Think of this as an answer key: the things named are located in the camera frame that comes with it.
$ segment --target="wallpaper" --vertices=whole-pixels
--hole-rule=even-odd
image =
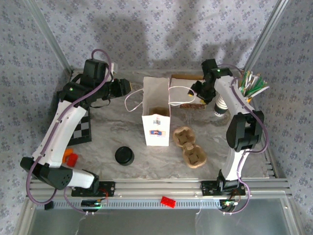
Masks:
[[[10,235],[26,195],[20,160],[44,137],[53,94],[69,77],[21,1],[0,9],[0,234]]]
[[[254,71],[270,89],[258,99],[270,144],[300,216],[313,234],[313,2],[292,0]]]
[[[243,67],[276,0],[36,0],[70,65],[94,48],[120,69]]]

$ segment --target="white cord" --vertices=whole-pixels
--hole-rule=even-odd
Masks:
[[[173,87],[169,87],[168,90],[170,90],[171,88],[177,88],[177,87],[186,88],[186,89],[191,90],[191,91],[193,92],[193,94],[194,94],[194,95],[193,95],[193,97],[194,97],[193,100],[188,101],[188,102],[177,102],[177,101],[175,101],[175,102],[169,102],[168,104],[170,104],[170,105],[172,105],[172,106],[178,106],[178,105],[181,105],[181,104],[188,104],[188,103],[191,103],[191,102],[195,101],[195,99],[196,99],[195,92],[194,92],[191,88],[189,88],[189,87],[173,86]],[[127,108],[127,105],[126,105],[126,100],[127,100],[131,95],[135,94],[136,92],[142,91],[142,90],[143,90],[143,89],[139,89],[139,90],[137,90],[137,91],[135,91],[135,92],[129,94],[128,96],[126,96],[125,101],[124,101],[124,104],[125,104],[125,108],[126,108],[126,110],[127,110],[128,112],[134,111],[136,108],[138,108],[138,107],[142,104],[142,102],[141,102],[140,104],[138,104],[136,107],[134,107],[132,110],[129,110],[129,109]]]
[[[142,104],[142,102],[141,102],[141,103],[138,104],[136,107],[134,107],[132,110],[128,110],[127,105],[126,105],[126,100],[127,100],[131,95],[133,95],[133,94],[135,94],[136,92],[139,92],[139,91],[143,91],[143,89],[139,89],[139,90],[137,90],[137,91],[135,91],[135,92],[129,94],[128,96],[126,96],[125,101],[124,101],[124,104],[125,104],[125,108],[126,108],[126,110],[127,110],[128,112],[134,111],[136,108],[138,108],[138,107]]]
[[[181,87],[181,88],[187,88],[187,89],[189,89],[189,90],[191,90],[192,92],[193,92],[193,100],[191,100],[191,101],[188,101],[188,102],[169,102],[168,104],[170,104],[170,105],[172,105],[172,106],[179,106],[179,105],[181,105],[181,104],[188,104],[188,103],[192,103],[192,102],[194,102],[195,101],[195,99],[196,99],[196,96],[195,96],[195,92],[191,89],[191,88],[189,88],[189,87],[184,87],[184,86],[173,86],[173,87],[170,87],[168,90],[170,90],[171,88],[176,88],[176,87]]]

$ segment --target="colorful wires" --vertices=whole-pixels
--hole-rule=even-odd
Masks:
[[[252,71],[246,71],[238,88],[243,96],[250,101],[253,97],[268,89],[269,86],[259,73],[253,75]]]
[[[102,200],[107,200],[107,205],[109,205],[109,199],[108,199],[109,194],[108,194],[108,192],[107,192],[104,188],[99,189],[99,191],[104,192],[104,193],[106,194],[106,197],[104,197],[104,198],[102,198],[102,199],[98,200],[98,202],[100,202],[100,203],[101,203],[101,202],[102,202]]]

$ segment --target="red block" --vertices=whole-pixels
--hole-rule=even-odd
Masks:
[[[78,155],[75,153],[71,153],[67,159],[67,165],[69,167],[74,167],[78,159]]]
[[[164,196],[161,199],[161,203],[171,208],[175,208],[175,205],[176,205],[175,200],[168,198],[168,197],[164,197]]]

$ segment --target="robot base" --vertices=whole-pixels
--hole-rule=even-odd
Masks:
[[[238,196],[245,196],[245,186],[241,183],[238,184],[238,187],[232,188],[232,189],[226,189],[223,191],[220,191],[218,189],[217,181],[211,180],[211,181],[201,181],[201,190],[203,196],[231,196],[232,191],[236,189],[238,191]]]
[[[75,190],[72,190],[72,197],[113,197],[115,191],[115,182],[100,181],[99,188],[96,192],[80,187],[75,187],[74,189]]]

